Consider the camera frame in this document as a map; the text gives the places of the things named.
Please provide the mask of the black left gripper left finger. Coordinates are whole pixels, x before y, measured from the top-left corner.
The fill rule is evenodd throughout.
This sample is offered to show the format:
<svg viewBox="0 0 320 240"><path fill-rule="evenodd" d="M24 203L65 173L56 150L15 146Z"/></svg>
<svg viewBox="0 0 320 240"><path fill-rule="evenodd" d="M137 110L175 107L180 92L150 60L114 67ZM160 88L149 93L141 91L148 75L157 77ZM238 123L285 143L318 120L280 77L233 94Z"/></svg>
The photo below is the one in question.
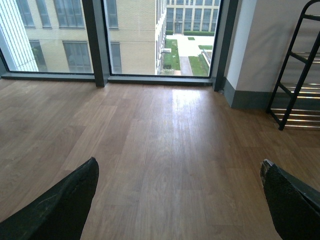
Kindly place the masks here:
<svg viewBox="0 0 320 240"><path fill-rule="evenodd" d="M91 157L0 223L2 240L79 240L91 209L99 165Z"/></svg>

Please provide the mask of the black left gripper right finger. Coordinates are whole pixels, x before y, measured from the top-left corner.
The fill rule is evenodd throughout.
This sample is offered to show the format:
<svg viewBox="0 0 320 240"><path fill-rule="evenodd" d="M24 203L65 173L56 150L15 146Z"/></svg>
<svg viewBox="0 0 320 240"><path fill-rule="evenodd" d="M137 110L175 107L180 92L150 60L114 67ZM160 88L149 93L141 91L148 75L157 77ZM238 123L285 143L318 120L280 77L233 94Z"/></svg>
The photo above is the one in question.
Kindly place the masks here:
<svg viewBox="0 0 320 240"><path fill-rule="evenodd" d="M320 192L268 159L260 178L273 225L283 240L320 238Z"/></svg>

